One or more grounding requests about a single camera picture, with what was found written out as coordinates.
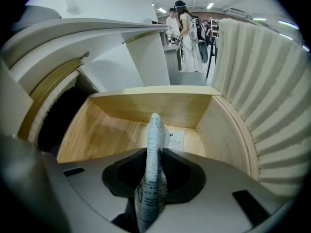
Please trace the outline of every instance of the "white shirt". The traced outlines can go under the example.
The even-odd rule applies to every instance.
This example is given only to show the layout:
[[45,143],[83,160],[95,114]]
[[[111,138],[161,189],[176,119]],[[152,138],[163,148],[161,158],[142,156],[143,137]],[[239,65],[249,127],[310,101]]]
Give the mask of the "white shirt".
[[176,18],[171,18],[170,16],[166,19],[166,25],[169,25],[170,30],[173,35],[177,37],[179,35],[179,27]]

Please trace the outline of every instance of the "woman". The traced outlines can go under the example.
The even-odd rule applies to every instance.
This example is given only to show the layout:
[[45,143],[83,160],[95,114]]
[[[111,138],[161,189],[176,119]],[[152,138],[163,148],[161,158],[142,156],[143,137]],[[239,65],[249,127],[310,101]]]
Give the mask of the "woman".
[[195,16],[189,12],[183,1],[177,1],[175,8],[177,9],[179,23],[182,25],[182,31],[179,37],[182,38],[183,43],[185,72],[206,72],[207,70],[201,61],[197,41],[191,40],[189,36],[189,30],[192,27],[192,18]]

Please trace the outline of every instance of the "gray floor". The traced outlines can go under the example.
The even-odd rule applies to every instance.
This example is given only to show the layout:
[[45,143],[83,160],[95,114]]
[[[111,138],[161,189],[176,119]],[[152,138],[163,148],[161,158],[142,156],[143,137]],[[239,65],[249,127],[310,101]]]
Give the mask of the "gray floor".
[[184,72],[185,63],[182,62],[182,70],[179,73],[170,75],[171,85],[202,85],[210,86],[215,70],[215,56],[212,56],[212,61],[209,68],[208,78],[206,73],[200,72]]

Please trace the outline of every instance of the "long hair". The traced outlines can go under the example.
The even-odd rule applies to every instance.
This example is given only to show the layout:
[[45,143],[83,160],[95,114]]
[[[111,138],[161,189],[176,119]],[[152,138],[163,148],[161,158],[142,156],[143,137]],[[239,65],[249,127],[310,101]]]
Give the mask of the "long hair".
[[179,21],[181,27],[183,27],[183,24],[182,24],[182,22],[180,20],[180,16],[183,13],[187,13],[189,16],[191,16],[191,18],[195,18],[195,16],[190,13],[189,9],[186,6],[185,7],[178,7],[177,8],[177,13],[178,13],[178,21]]

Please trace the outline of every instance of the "fluorescent light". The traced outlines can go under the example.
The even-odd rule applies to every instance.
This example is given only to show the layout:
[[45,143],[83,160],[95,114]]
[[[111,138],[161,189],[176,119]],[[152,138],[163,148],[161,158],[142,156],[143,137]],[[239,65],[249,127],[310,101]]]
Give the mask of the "fluorescent light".
[[265,18],[253,18],[254,21],[266,21],[267,19]]
[[305,51],[307,51],[307,52],[309,52],[310,51],[310,48],[308,48],[308,46],[302,46],[303,47],[303,49],[305,50]]
[[279,23],[282,23],[282,24],[285,24],[285,25],[287,25],[287,26],[290,26],[290,27],[292,27],[292,28],[294,28],[294,29],[299,29],[298,28],[298,26],[296,26],[296,25],[294,25],[294,24],[292,24],[292,23],[289,23],[289,22],[286,22],[286,21],[278,21]]
[[166,13],[167,12],[166,10],[164,10],[162,8],[159,8],[158,10],[161,11],[162,13]]
[[292,39],[292,38],[290,38],[289,36],[284,35],[284,34],[282,34],[282,33],[279,33],[279,35],[281,35],[281,36],[283,36],[283,37],[286,37],[286,38],[288,38],[288,39],[290,39],[290,40],[293,40],[293,39]]
[[214,3],[213,3],[213,2],[210,2],[209,5],[208,5],[208,7],[207,7],[207,9],[210,9],[213,5],[214,5]]

